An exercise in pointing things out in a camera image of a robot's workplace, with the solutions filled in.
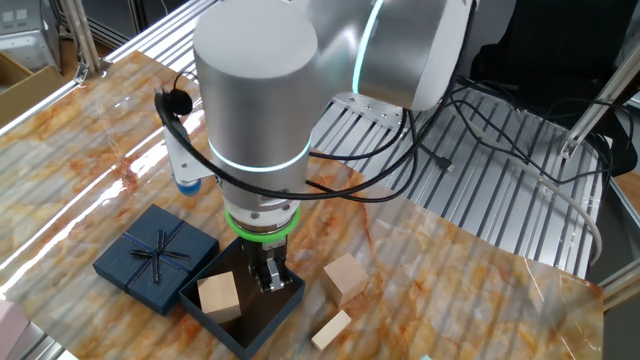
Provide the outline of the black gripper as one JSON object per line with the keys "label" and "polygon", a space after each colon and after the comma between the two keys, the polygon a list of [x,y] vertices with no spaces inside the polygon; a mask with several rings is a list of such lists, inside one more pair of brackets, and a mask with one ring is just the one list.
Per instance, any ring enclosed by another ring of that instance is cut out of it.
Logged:
{"label": "black gripper", "polygon": [[286,267],[287,240],[285,238],[269,243],[242,238],[241,242],[249,272],[251,275],[258,275],[262,293],[281,290],[292,282],[289,269]]}

